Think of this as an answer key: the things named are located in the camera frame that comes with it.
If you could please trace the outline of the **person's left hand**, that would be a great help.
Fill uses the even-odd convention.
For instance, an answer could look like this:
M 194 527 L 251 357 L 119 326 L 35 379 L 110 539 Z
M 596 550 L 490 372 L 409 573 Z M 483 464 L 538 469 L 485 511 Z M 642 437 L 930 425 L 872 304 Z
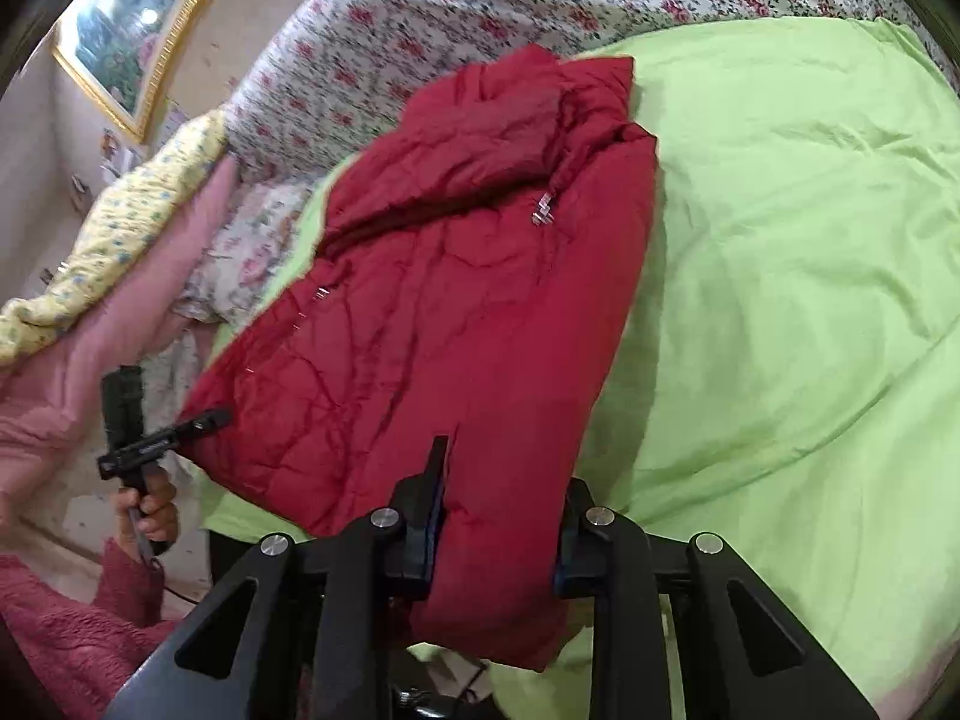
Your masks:
M 171 483 L 167 473 L 161 468 L 145 473 L 145 497 L 133 488 L 119 488 L 112 496 L 112 505 L 117 517 L 117 533 L 114 536 L 119 548 L 125 554 L 139 561 L 139 538 L 151 543 L 174 544 L 179 538 L 179 522 L 176 494 L 178 489 Z

